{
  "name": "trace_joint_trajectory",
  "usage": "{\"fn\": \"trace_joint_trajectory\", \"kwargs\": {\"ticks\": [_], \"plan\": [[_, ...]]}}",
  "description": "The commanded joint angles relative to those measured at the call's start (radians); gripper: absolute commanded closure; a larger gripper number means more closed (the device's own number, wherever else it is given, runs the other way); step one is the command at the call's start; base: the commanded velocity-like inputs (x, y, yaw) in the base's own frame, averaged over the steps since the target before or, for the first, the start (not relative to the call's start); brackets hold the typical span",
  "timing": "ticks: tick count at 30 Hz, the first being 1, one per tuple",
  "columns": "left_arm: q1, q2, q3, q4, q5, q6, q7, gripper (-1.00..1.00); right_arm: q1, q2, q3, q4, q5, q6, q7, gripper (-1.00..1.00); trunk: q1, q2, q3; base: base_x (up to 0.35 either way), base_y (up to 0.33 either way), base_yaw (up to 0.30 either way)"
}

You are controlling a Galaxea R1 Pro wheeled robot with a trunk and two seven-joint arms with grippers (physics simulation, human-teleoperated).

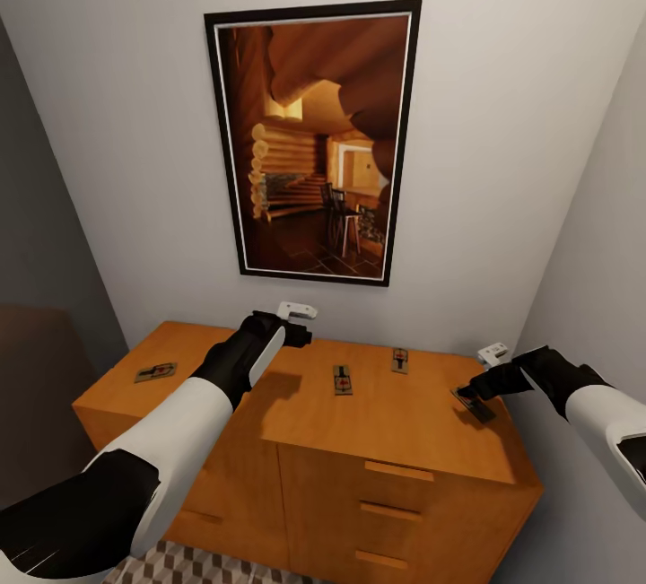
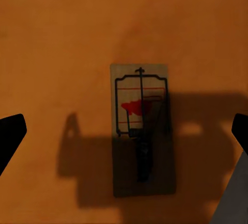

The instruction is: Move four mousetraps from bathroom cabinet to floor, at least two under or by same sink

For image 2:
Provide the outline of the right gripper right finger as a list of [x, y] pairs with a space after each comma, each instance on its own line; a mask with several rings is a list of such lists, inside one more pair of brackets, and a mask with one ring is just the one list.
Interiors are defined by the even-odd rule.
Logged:
[[248, 154], [248, 116], [239, 113], [236, 114], [231, 131]]

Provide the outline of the mousetrap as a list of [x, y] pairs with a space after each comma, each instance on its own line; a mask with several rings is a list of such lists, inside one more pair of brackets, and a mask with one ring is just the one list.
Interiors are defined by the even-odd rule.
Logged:
[[176, 194], [167, 63], [111, 63], [114, 198]]

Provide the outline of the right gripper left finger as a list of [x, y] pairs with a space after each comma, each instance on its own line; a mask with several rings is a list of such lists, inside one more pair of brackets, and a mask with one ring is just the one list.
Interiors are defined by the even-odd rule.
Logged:
[[27, 133], [24, 116], [0, 119], [0, 175]]

